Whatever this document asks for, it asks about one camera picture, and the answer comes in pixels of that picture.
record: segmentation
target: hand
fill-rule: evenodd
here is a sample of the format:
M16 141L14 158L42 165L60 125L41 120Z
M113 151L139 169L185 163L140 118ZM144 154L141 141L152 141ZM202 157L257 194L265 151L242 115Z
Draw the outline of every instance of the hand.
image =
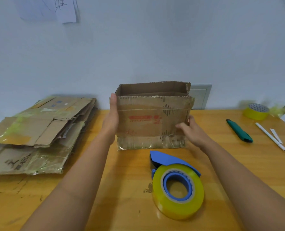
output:
M195 119L192 115L190 115L188 123L189 126L185 123L176 124L176 128L183 130L185 136L192 144L200 148L213 141L195 122Z
M110 95L109 105L110 111L103 120L102 131L108 135L110 144L112 144L115 141L115 135L119 123L116 94L112 93Z

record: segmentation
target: tape roll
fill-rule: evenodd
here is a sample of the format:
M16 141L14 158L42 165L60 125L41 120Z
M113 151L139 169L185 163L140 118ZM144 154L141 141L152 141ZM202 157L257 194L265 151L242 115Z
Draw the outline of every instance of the tape roll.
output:
M176 198L167 189L167 181L175 179L187 189L187 195ZM192 216L202 205L204 190L200 178L190 167L183 164L161 165L153 176L153 200L167 217L183 220Z
M245 117L254 119L254 120L263 120L269 114L269 108L262 104L249 104L248 107L244 110L243 115Z

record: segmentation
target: cardboard box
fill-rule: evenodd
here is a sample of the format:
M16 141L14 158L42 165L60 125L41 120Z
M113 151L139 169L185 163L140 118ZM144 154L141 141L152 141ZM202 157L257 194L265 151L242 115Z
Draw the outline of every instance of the cardboard box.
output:
M0 123L0 143L49 147L80 115L90 112L94 98L51 96Z
M119 149L184 147L183 132L175 125L185 122L193 107L190 88L178 81L119 85Z
M96 108L76 120L66 134L66 138L57 139L50 147L35 148L0 144L0 175L62 173L73 146L79 145L84 128L91 121Z

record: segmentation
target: person's left arm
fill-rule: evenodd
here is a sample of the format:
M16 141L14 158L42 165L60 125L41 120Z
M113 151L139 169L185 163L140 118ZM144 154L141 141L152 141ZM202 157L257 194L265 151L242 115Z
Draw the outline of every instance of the person's left arm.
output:
M111 94L110 112L99 134L21 231L84 230L103 174L107 153L118 127L117 97Z

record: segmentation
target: wooden desk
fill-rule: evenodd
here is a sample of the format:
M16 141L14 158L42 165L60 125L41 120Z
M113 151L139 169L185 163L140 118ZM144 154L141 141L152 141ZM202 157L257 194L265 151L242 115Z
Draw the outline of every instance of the wooden desk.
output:
M89 126L78 152L67 171L101 128L107 111L99 111ZM285 152L275 145L255 121L236 110L191 112L197 123L249 170L285 197ZM237 122L253 139L242 142L226 123ZM274 128L285 146L285 122L268 117L260 122ZM201 173L205 200L198 212L187 221L165 217L152 201L149 150L109 151L98 194L87 230L240 230L240 223L208 158L198 148L161 149L177 156ZM0 231L19 230L32 212L50 194L63 175L0 176Z

